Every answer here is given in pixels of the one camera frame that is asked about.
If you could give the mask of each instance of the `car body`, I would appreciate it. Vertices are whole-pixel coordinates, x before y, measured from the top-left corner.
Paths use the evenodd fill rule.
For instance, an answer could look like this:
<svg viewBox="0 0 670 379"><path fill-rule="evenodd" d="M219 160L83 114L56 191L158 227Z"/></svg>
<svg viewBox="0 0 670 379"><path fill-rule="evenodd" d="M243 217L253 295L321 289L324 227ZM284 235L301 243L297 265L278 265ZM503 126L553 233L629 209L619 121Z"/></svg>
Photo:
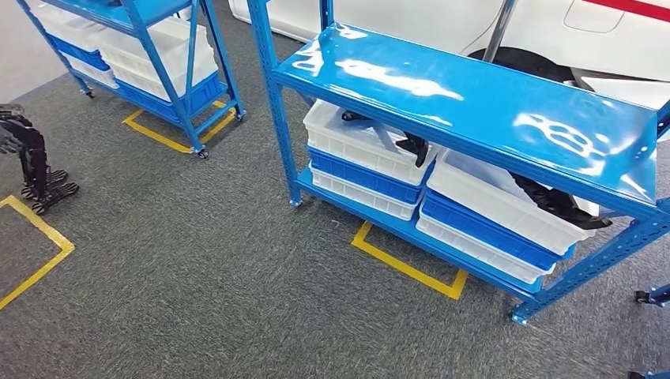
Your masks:
<svg viewBox="0 0 670 379"><path fill-rule="evenodd" d="M670 8L670 0L643 0ZM503 0L334 0L335 18L462 55L486 48ZM229 0L249 22L247 0ZM273 30L307 41L318 0L268 2ZM655 109L670 99L670 23L583 0L518 0L501 49L569 67L582 87Z"/></svg>

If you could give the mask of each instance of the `yellow floor tape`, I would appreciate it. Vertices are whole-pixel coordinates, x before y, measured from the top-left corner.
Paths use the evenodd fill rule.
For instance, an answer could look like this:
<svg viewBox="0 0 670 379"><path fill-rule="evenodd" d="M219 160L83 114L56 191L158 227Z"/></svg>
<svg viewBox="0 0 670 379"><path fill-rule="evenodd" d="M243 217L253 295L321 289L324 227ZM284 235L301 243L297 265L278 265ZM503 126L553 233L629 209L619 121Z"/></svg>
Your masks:
<svg viewBox="0 0 670 379"><path fill-rule="evenodd" d="M0 201L0 208L8 205L14 208L15 211L19 212L23 217L25 217L32 225L34 225L39 231L44 233L51 241L53 241L56 246L60 248L60 252L56 254L55 257L51 258L42 268L37 270L32 276L25 280L19 287L12 291L9 295L0 300L0 310L5 308L7 304L11 303L15 298L20 294L28 290L33 284L37 283L38 280L42 279L43 276L47 274L54 266L60 263L65 259L72 250L74 250L74 245L72 242L68 241L67 238L63 237L57 230L53 227L50 227L47 223L44 222L38 215L36 215L30 208L21 203L14 196L9 196L5 200Z"/></svg>
<svg viewBox="0 0 670 379"><path fill-rule="evenodd" d="M222 107L225 107L226 104L217 100L213 103L213 105L215 107L222 108ZM135 118L137 118L140 114L144 113L144 111L145 110L143 110L143 109L136 110L133 114L126 117L126 119L123 120L123 123L127 124L128 126L133 128L135 131L138 131L138 132L144 134L145 136L147 136L149 138L152 138L154 141L158 141L161 144L164 144L164 145L168 146L169 148L173 148L174 150L176 150L178 152L184 152L186 154L191 154L192 153L191 148L188 148L188 147L184 146L183 144L180 144L179 142L175 142L175 141L171 140L170 138L167 138L167 137L165 137L161 134L158 134L158 133L154 132L153 130L147 129L144 126L138 124L135 121ZM219 123L217 123L204 136L200 137L200 143L204 144L207 141L211 140L212 137L214 137L217 133L219 133L234 117L235 117L235 110L231 109L230 113L228 114L228 116L226 116L226 118L224 118Z"/></svg>
<svg viewBox="0 0 670 379"><path fill-rule="evenodd" d="M367 233L370 232L371 228L372 228L371 223L368 223L367 221L363 223L363 226L360 227L360 229L356 233L356 236L354 236L352 245L370 254L372 257L375 257L380 261L386 263L387 265L395 268L399 272L402 272L403 274L413 278L414 280L420 281L421 283L429 286L430 288L438 292L445 294L446 296L449 296L454 300L458 300L461 297L461 292L463 291L465 280L468 279L467 272L459 268L458 272L456 273L456 278L454 279L454 282L450 286L448 286L440 282L439 280L433 278L432 276L424 274L423 272L417 270L416 268L407 265L403 261L400 261L390 256L388 253L385 253L380 249L372 246L371 244L365 242L365 237L367 236Z"/></svg>

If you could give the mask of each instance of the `car wheel well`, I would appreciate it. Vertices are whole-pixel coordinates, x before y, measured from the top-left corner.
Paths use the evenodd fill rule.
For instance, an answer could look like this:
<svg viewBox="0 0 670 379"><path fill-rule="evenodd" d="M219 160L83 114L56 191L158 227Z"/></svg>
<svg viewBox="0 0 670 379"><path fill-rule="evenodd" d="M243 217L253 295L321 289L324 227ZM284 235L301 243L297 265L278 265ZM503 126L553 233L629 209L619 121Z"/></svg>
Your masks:
<svg viewBox="0 0 670 379"><path fill-rule="evenodd" d="M481 49L470 53L468 56L474 59L482 59L484 51ZM500 47L493 61L495 64L543 77L552 81L573 81L574 76L570 67L555 64L542 55L516 47Z"/></svg>

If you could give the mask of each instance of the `stacked bins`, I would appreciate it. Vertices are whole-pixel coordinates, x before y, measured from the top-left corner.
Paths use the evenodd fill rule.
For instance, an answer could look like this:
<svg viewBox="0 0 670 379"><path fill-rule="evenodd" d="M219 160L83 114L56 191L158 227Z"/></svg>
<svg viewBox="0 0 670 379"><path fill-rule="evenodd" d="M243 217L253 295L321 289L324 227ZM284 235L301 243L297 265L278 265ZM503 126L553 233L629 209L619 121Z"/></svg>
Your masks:
<svg viewBox="0 0 670 379"><path fill-rule="evenodd" d="M118 88L114 74L102 59L90 37L105 29L103 25L86 20L45 2L35 2L32 14L44 26L51 42L63 53L73 69L110 88Z"/></svg>
<svg viewBox="0 0 670 379"><path fill-rule="evenodd" d="M168 17L149 28L149 34L177 95L183 101L186 94L190 23ZM154 114L174 122L180 121L156 68L138 39L109 28L96 33L93 38L125 97ZM207 30L198 25L193 88L190 103L184 103L190 115L202 111L224 91L224 86L219 82L218 69L214 50L207 42Z"/></svg>
<svg viewBox="0 0 670 379"><path fill-rule="evenodd" d="M526 283L594 233L538 208L507 171L453 150L440 152L427 186L419 231ZM597 214L597 205L578 203Z"/></svg>
<svg viewBox="0 0 670 379"><path fill-rule="evenodd" d="M305 117L313 183L381 212L410 220L437 155L430 146L421 167L398 148L398 129L371 120L343 121L344 109L317 100Z"/></svg>

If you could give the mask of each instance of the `red stripe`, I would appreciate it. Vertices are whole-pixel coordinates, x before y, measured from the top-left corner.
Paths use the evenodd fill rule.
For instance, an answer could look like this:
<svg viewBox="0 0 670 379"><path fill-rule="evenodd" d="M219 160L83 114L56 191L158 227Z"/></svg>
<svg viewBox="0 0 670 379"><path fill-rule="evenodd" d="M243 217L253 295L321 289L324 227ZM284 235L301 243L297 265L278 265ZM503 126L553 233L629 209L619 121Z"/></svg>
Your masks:
<svg viewBox="0 0 670 379"><path fill-rule="evenodd" d="M600 4L601 6L608 6L622 10L624 12L636 13L642 16L655 18L657 20L670 22L670 9L662 6L655 6L646 2L638 2L636 0L584 0L585 2L592 2Z"/></svg>

